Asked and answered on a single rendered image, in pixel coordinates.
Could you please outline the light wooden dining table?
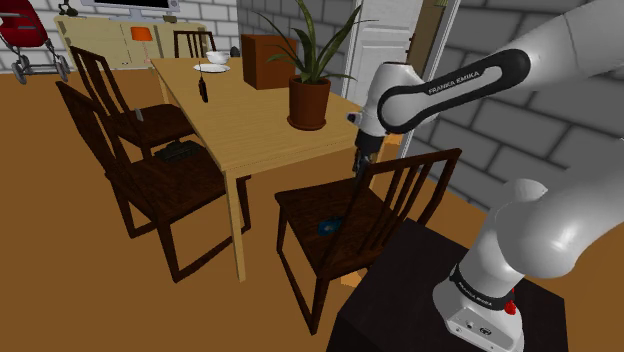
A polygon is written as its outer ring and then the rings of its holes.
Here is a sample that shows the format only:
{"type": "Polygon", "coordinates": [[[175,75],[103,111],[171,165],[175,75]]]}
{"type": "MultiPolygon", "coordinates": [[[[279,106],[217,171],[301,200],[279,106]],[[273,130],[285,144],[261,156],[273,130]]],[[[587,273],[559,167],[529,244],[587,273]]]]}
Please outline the light wooden dining table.
{"type": "Polygon", "coordinates": [[[192,124],[226,181],[231,238],[239,281],[246,279],[236,180],[242,176],[309,160],[354,145],[357,128],[346,114],[360,107],[329,95],[327,124],[318,131],[300,131],[287,122],[286,88],[256,90],[243,80],[242,60],[229,60],[230,70],[204,78],[208,101],[199,96],[198,58],[152,61],[162,95],[173,98],[192,124]]]}

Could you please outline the black kitchen tool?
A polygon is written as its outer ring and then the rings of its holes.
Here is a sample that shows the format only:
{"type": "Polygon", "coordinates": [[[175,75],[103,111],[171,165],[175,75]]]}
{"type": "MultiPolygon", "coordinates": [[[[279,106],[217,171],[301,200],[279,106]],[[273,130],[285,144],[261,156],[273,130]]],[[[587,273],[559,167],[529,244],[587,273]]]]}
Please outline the black kitchen tool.
{"type": "Polygon", "coordinates": [[[198,63],[197,68],[198,68],[198,72],[200,73],[200,78],[198,80],[199,93],[200,93],[200,96],[202,98],[202,101],[204,103],[207,103],[208,102],[208,94],[207,94],[206,84],[205,84],[205,81],[203,79],[203,71],[202,71],[202,68],[201,68],[201,63],[198,63]]]}

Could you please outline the white door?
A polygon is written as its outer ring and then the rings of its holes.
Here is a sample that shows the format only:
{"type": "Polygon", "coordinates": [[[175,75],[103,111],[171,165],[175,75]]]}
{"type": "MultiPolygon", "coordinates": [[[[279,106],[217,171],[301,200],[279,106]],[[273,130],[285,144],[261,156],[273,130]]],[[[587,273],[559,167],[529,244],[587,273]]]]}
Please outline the white door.
{"type": "Polygon", "coordinates": [[[385,61],[412,65],[434,78],[461,0],[354,0],[361,8],[351,31],[341,96],[362,106],[377,67],[385,61]]]}

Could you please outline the dark wooden chair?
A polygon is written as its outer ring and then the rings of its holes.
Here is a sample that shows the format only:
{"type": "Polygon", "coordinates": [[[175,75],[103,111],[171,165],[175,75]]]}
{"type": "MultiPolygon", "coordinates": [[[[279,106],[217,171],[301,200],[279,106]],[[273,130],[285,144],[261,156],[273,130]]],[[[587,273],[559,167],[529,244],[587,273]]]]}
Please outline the dark wooden chair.
{"type": "Polygon", "coordinates": [[[105,57],[70,47],[75,66],[91,99],[104,111],[117,134],[140,148],[144,158],[151,149],[195,133],[182,110],[172,104],[139,108],[144,121],[127,105],[105,57]]]}
{"type": "Polygon", "coordinates": [[[188,266],[178,264],[171,225],[226,194],[225,179],[204,147],[175,162],[131,162],[111,121],[88,97],[68,84],[56,86],[76,128],[105,171],[131,238],[156,230],[172,280],[196,272],[232,243],[231,237],[188,266]]]}
{"type": "Polygon", "coordinates": [[[213,34],[205,30],[177,30],[173,32],[174,57],[181,58],[181,36],[186,39],[188,52],[191,58],[206,58],[209,51],[215,51],[216,45],[213,34]]]}
{"type": "Polygon", "coordinates": [[[331,281],[370,268],[407,218],[432,167],[444,168],[426,207],[417,219],[424,226],[441,203],[462,150],[453,148],[373,163],[354,177],[326,184],[281,191],[276,251],[283,264],[309,332],[314,335],[331,281]],[[320,222],[342,217],[339,229],[317,234],[320,222]],[[283,251],[290,227],[316,277],[308,305],[283,251]]]}

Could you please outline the potted plant in brown pot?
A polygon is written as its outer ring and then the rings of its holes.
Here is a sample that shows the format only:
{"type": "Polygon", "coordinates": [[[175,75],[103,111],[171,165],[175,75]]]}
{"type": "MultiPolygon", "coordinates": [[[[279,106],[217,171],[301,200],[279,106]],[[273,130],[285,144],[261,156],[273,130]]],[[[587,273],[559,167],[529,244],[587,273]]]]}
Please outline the potted plant in brown pot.
{"type": "Polygon", "coordinates": [[[362,20],[357,20],[362,5],[354,9],[343,27],[331,37],[319,53],[316,53],[316,31],[311,14],[303,0],[296,0],[296,2],[304,14],[307,30],[293,27],[291,30],[296,32],[302,44],[303,59],[297,56],[288,38],[271,20],[259,12],[255,14],[269,23],[285,43],[285,46],[273,44],[273,47],[279,48],[281,52],[273,54],[266,62],[286,62],[300,71],[298,75],[291,76],[288,81],[289,115],[287,122],[296,129],[314,131],[326,125],[326,109],[331,87],[328,78],[340,77],[354,80],[354,77],[347,74],[323,75],[323,72],[353,26],[362,23],[362,20]]]}

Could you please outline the beige sideboard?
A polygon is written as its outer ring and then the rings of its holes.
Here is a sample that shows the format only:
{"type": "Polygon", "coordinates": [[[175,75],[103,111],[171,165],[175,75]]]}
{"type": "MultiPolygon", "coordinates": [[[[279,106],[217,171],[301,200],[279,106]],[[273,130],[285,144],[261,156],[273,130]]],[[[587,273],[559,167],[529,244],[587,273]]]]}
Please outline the beige sideboard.
{"type": "Polygon", "coordinates": [[[55,25],[67,50],[82,48],[106,58],[112,69],[151,67],[146,59],[174,58],[175,31],[206,31],[193,22],[128,22],[100,17],[56,16],[55,25]],[[132,27],[149,30],[151,41],[136,41],[132,27]]]}

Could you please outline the black flat object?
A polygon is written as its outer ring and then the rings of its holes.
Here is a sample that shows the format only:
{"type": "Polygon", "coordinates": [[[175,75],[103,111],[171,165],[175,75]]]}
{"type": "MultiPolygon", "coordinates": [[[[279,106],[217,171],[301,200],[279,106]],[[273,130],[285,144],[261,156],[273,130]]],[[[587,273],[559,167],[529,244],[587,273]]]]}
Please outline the black flat object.
{"type": "Polygon", "coordinates": [[[191,157],[203,149],[203,146],[192,140],[187,140],[184,142],[173,141],[163,149],[156,151],[154,155],[161,161],[173,163],[183,160],[187,157],[191,157]]]}

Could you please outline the red stroller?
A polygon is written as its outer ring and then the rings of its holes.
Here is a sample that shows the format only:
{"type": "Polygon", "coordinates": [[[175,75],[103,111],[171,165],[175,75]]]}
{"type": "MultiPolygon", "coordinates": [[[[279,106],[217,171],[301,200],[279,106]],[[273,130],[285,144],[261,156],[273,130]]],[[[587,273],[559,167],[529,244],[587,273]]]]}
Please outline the red stroller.
{"type": "Polygon", "coordinates": [[[70,73],[66,59],[57,54],[40,18],[29,0],[0,0],[0,40],[18,56],[11,64],[16,79],[23,85],[27,84],[27,76],[42,75],[44,68],[53,68],[64,82],[68,82],[70,73]],[[32,64],[25,54],[24,48],[45,46],[52,54],[51,63],[32,64]]]}

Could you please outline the brown wooden box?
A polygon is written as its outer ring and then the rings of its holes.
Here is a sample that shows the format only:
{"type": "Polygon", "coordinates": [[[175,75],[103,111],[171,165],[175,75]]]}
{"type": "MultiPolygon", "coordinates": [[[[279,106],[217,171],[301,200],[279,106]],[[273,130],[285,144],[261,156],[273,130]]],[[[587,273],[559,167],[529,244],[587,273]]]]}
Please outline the brown wooden box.
{"type": "Polygon", "coordinates": [[[242,34],[240,39],[243,79],[257,90],[287,88],[289,79],[295,75],[295,66],[288,63],[289,56],[268,62],[276,54],[284,54],[288,44],[293,49],[297,43],[293,39],[284,40],[279,35],[242,34]]]}

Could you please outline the white framed television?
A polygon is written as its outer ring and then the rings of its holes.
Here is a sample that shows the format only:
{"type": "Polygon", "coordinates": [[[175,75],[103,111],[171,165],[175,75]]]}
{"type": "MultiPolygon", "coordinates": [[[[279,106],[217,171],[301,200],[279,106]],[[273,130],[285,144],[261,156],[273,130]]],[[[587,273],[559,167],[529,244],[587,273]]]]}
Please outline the white framed television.
{"type": "Polygon", "coordinates": [[[128,16],[114,16],[111,20],[156,22],[142,15],[142,10],[161,11],[165,13],[179,12],[179,0],[80,0],[82,5],[104,8],[119,8],[129,11],[128,16]]]}

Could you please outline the blue round object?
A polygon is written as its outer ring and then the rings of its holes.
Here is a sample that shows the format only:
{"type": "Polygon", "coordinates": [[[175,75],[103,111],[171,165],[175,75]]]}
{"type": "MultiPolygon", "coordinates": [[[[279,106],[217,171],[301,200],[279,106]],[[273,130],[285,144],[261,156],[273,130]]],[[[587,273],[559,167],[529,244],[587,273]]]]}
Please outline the blue round object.
{"type": "Polygon", "coordinates": [[[342,223],[342,217],[331,217],[319,223],[317,227],[317,234],[320,236],[327,236],[336,232],[342,223]]]}

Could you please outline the orange shade floor lamp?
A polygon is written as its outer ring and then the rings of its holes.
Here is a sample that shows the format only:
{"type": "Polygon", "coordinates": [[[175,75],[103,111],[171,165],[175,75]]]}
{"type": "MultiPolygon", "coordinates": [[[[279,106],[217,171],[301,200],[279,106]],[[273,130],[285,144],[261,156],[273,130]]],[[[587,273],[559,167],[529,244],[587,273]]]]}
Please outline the orange shade floor lamp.
{"type": "Polygon", "coordinates": [[[134,41],[140,42],[142,44],[144,54],[145,54],[145,64],[150,64],[151,60],[149,58],[149,54],[147,51],[146,43],[151,42],[153,40],[151,32],[148,27],[141,26],[132,26],[130,28],[131,37],[134,41]]]}

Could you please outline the dark robot stand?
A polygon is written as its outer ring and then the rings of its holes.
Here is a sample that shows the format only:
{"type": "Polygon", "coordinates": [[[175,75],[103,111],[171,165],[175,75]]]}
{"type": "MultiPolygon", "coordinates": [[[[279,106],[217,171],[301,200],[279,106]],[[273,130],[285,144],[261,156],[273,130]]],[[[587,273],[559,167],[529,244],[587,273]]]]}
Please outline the dark robot stand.
{"type": "MultiPolygon", "coordinates": [[[[337,314],[326,352],[485,352],[452,335],[432,290],[467,249],[407,219],[337,314]]],[[[524,352],[569,352],[564,299],[515,287],[524,352]]]]}

